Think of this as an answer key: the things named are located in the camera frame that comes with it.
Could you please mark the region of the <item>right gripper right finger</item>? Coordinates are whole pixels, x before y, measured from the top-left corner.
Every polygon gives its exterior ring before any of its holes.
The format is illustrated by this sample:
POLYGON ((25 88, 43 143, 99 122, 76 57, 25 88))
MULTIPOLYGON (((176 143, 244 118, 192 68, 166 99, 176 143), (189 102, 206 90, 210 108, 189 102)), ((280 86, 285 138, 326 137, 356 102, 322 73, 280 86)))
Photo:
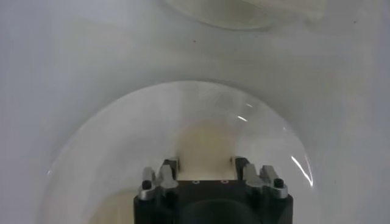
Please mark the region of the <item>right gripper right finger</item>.
POLYGON ((288 187, 281 179, 275 169, 270 165, 264 165, 257 172, 254 164, 245 157, 234 156, 233 167, 235 178, 243 180, 249 192, 256 192, 260 195, 269 195, 272 198, 282 200, 288 197, 288 187))

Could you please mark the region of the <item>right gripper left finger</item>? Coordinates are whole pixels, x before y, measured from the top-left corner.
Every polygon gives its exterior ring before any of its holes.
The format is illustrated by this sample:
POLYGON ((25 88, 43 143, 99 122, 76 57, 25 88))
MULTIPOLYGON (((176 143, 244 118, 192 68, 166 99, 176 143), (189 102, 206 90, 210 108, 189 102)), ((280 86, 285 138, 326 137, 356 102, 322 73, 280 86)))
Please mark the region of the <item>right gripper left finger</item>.
POLYGON ((158 175, 155 174, 153 168, 145 167, 142 173, 141 186, 138 190, 138 199, 153 200, 159 195, 165 197, 169 193, 174 193, 179 186, 177 181, 179 166, 178 157, 172 157, 163 161, 158 175))

